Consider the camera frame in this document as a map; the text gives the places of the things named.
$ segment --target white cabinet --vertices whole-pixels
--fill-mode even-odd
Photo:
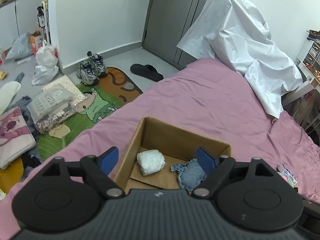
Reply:
[[[12,46],[13,40],[19,37],[15,3],[9,3],[0,8],[0,47],[4,50]]]
[[[17,0],[17,23],[19,34],[25,32],[33,33],[41,31],[38,25],[38,10],[37,7],[41,6],[42,0]]]

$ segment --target beige dotted fabric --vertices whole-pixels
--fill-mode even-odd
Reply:
[[[75,95],[71,100],[75,105],[77,105],[78,102],[86,99],[85,95],[76,87],[75,84],[73,84],[70,78],[68,78],[68,76],[66,75],[52,81],[51,83],[43,87],[42,90],[45,91],[56,84],[61,84],[65,89],[69,90],[72,94]]]

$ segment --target pair of sneakers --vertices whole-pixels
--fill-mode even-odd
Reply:
[[[99,77],[108,75],[108,69],[100,54],[92,54],[91,51],[88,51],[87,55],[91,60],[79,63],[77,76],[87,86],[96,85],[99,82]]]

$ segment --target bed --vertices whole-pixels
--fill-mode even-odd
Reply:
[[[282,163],[297,177],[299,193],[320,202],[320,148],[287,112],[283,111],[272,124],[272,117],[266,114],[247,81],[214,59],[198,60],[172,78],[156,83],[132,103],[82,132],[54,156],[78,161],[117,146],[120,157],[110,174],[112,178],[139,121],[146,116],[224,141],[231,145],[237,161],[248,162],[258,156],[273,168]],[[1,240],[19,230],[11,211],[12,198],[51,158],[0,202]]]

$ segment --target black slide sandal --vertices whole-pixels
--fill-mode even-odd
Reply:
[[[133,64],[130,67],[130,70],[133,74],[148,78],[155,82],[163,80],[163,75],[158,73],[158,71],[152,65]]]

